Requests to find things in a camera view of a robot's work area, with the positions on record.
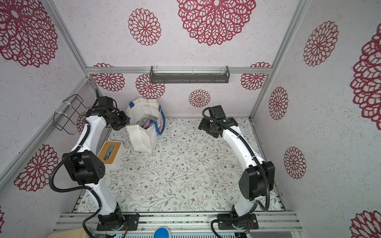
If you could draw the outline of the white canvas bag blue handles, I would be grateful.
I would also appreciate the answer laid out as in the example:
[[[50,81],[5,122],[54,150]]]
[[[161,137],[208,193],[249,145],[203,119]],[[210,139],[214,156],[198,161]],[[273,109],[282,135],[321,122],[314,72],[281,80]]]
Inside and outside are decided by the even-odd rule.
[[[126,126],[133,149],[153,153],[164,133],[166,118],[156,99],[137,98],[126,109],[130,124]]]

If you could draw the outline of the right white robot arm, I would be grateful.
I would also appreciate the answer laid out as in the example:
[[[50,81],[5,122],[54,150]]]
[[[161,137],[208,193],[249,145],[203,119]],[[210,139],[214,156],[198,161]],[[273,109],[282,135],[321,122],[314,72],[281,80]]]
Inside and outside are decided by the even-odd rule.
[[[265,161],[254,151],[242,134],[237,121],[227,117],[220,105],[202,110],[202,120],[198,129],[225,140],[242,166],[239,180],[241,195],[233,206],[233,213],[237,217],[243,217],[253,212],[256,207],[267,212],[270,208],[270,192],[274,187],[274,164]]]

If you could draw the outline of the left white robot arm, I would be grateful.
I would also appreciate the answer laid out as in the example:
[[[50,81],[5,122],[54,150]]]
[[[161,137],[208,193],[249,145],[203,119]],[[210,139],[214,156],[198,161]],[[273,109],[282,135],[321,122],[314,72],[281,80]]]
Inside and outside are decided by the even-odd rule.
[[[130,123],[130,118],[117,108],[114,99],[102,96],[97,97],[93,106],[86,112],[84,123],[75,147],[63,155],[50,175],[49,186],[53,191],[61,193],[86,189],[98,203],[98,224],[108,230],[118,230],[123,226],[125,219],[103,179],[106,172],[105,164],[95,153],[104,128],[111,126],[118,131]],[[78,186],[56,187],[54,178],[61,166],[66,168],[70,178],[77,182]]]

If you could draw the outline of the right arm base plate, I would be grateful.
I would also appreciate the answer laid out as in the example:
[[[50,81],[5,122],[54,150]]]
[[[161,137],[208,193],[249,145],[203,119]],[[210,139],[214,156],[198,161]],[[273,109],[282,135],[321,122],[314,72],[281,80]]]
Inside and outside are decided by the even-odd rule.
[[[233,218],[230,214],[218,214],[219,230],[257,230],[259,224],[256,215],[250,214],[244,218]]]

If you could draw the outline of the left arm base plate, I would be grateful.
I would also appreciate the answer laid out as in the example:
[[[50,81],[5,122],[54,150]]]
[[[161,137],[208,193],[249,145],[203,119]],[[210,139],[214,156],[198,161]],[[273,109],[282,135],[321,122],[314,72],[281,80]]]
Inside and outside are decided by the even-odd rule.
[[[98,219],[97,231],[136,231],[140,215],[138,213],[98,215]]]

